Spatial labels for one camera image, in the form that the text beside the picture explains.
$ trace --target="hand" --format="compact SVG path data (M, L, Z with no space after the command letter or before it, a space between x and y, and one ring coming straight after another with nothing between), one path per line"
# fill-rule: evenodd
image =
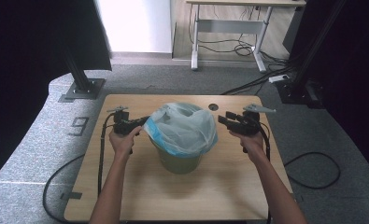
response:
M138 126L134 128L128 135L121 135L114 133L114 130L110 132L109 141L115 151L115 158L129 158L132 146L135 144L135 135L141 131L142 127Z
M266 155L263 152L263 135L261 133L256 133L252 136L245 136L230 131L230 134L240 139L240 146L245 147L248 150L248 158L251 161L255 162L255 160L260 157L266 158Z

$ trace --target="desk frame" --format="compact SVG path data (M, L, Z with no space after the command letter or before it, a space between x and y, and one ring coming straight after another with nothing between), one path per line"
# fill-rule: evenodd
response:
M263 38L265 37L266 29L271 18L272 10L274 6L304 6L305 1L298 1L298 4L285 3L287 1L196 1L188 0L187 3L197 5L195 11L195 21L193 26L193 44L192 44L192 70L198 69L198 33L227 33L227 34L251 34L258 35L256 45L251 47L254 59L259 67L261 73L266 72L263 59L260 54L261 45L263 44ZM268 6L265 17L262 21L220 21L220 20L201 20L200 19L200 7L201 5L229 5L229 6Z

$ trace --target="person's left hand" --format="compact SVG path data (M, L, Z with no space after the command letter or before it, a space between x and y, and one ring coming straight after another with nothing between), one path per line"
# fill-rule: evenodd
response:
M115 151L115 158L124 157L129 158L132 146L135 144L134 138L137 133L141 131L142 127L138 126L134 128L128 135L120 135L114 133L114 130L110 132L109 141Z

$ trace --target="hole in board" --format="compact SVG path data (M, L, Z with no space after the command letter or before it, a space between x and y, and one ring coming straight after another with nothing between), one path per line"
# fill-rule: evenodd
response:
M218 106L218 105L216 105L216 104L210 104L210 105L209 105L209 109L210 109L210 110L212 110L212 111L216 111L216 110L218 110L218 109L219 109L219 106Z

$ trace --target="forearm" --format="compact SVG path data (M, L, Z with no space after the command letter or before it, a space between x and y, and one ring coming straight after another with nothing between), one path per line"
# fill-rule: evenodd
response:
M254 161L259 173L266 200L275 223L306 223L297 202L284 186L274 167L264 155Z
M115 159L93 209L90 223L119 223L127 159Z

